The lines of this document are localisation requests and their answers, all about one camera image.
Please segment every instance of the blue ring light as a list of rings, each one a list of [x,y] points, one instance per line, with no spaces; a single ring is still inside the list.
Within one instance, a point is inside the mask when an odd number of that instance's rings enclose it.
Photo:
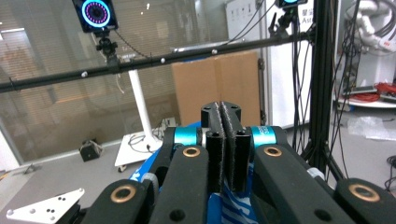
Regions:
[[[105,13],[105,16],[101,20],[95,20],[92,18],[92,16],[89,14],[89,9],[90,7],[99,7],[103,10]],[[81,8],[81,13],[82,17],[84,18],[85,22],[87,22],[89,25],[96,27],[96,28],[102,28],[108,24],[110,21],[110,9],[108,9],[108,6],[100,1],[100,0],[88,0],[84,2]]]

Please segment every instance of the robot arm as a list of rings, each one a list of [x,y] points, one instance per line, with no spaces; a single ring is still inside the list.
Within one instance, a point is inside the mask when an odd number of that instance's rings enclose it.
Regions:
[[[346,10],[346,20],[352,21],[355,13],[356,1]],[[388,24],[381,29],[375,29],[372,19],[386,20],[391,13]],[[396,42],[392,41],[394,35],[389,37],[396,25],[396,6],[389,0],[361,0],[356,15],[355,24],[359,32],[359,40],[364,47],[379,49],[384,52],[396,52]]]

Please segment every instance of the gray floor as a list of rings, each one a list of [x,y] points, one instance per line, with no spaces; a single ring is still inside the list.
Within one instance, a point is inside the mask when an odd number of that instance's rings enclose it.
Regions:
[[[396,118],[395,112],[396,109],[360,107],[344,114],[341,133],[349,177],[362,178],[384,188],[384,182],[389,179],[389,165],[386,159],[396,155],[396,142],[351,135],[347,131],[347,121],[351,118],[374,116],[390,120],[384,122],[385,127],[396,130],[396,120],[392,120]],[[130,165],[124,173],[118,173],[117,168],[114,167],[118,148],[119,145],[107,147],[101,158],[94,161],[83,162],[79,154],[76,154],[37,164],[39,169],[29,175],[23,175],[21,170],[11,172],[7,178],[0,181],[0,223],[22,223],[7,220],[8,209],[36,203],[79,188],[86,190],[79,203],[82,207],[89,207],[109,183],[128,178],[140,165],[140,163]],[[333,155],[343,168],[338,143]]]

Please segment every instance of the white wall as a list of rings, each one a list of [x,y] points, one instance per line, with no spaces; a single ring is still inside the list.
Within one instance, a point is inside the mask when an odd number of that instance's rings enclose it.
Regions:
[[[0,171],[13,170],[20,165],[9,147],[6,138],[0,130]]]

